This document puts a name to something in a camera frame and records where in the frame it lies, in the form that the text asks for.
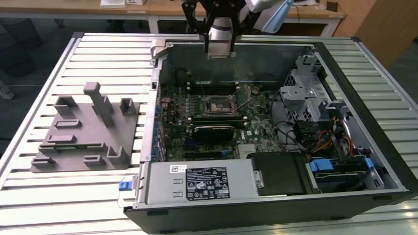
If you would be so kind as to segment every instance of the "barcode sticker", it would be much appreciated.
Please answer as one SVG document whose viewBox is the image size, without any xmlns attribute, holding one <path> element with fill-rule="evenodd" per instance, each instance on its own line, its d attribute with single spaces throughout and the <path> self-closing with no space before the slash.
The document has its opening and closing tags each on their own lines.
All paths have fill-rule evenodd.
<svg viewBox="0 0 418 235">
<path fill-rule="evenodd" d="M 187 165 L 169 165 L 169 173 L 184 173 Z"/>
</svg>

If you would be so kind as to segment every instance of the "motherboard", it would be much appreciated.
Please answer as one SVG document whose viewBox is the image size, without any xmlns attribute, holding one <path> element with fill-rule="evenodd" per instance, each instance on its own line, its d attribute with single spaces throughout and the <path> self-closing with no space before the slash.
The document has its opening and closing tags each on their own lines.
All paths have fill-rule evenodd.
<svg viewBox="0 0 418 235">
<path fill-rule="evenodd" d="M 283 149 L 260 84 L 161 86 L 165 161 L 240 159 Z"/>
</svg>

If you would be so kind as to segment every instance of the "circuit board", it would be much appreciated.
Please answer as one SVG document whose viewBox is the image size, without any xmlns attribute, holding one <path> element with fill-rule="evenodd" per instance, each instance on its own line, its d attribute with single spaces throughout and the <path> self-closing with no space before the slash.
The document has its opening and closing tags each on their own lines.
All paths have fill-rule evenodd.
<svg viewBox="0 0 418 235">
<path fill-rule="evenodd" d="M 257 85 L 237 85 L 236 92 L 229 95 L 191 95 L 185 87 L 161 87 L 165 161 L 212 160 L 211 154 L 197 159 L 184 157 L 193 153 L 213 153 L 219 159 L 239 159 L 240 144 L 253 144 L 256 152 L 280 151 L 267 113 L 269 94 Z M 196 144 L 188 134 L 189 122 L 196 117 L 239 117 L 244 123 L 233 129 L 231 141 Z"/>
</svg>

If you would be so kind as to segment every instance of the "red cable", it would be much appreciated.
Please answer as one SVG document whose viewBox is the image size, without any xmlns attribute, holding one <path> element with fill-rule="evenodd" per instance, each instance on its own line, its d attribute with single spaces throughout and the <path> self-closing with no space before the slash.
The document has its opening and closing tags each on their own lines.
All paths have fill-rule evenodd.
<svg viewBox="0 0 418 235">
<path fill-rule="evenodd" d="M 327 133 L 327 132 L 332 132 L 332 131 L 323 131 L 323 132 L 319 133 L 319 136 L 318 136 L 318 145 L 319 145 L 319 143 L 320 143 L 322 134 L 324 134 L 324 133 Z"/>
</svg>

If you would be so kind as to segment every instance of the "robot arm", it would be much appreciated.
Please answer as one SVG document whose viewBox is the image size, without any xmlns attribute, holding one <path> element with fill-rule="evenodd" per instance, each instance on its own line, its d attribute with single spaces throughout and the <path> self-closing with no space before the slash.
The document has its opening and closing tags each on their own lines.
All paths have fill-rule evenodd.
<svg viewBox="0 0 418 235">
<path fill-rule="evenodd" d="M 193 17 L 196 3 L 200 2 L 207 15 L 203 22 Z M 263 31 L 273 33 L 279 30 L 293 0 L 183 0 L 181 8 L 188 26 L 204 41 L 204 52 L 209 58 L 227 58 L 233 52 L 236 36 L 252 27 L 263 10 L 277 7 Z M 247 5 L 249 11 L 239 22 L 239 12 Z"/>
</svg>

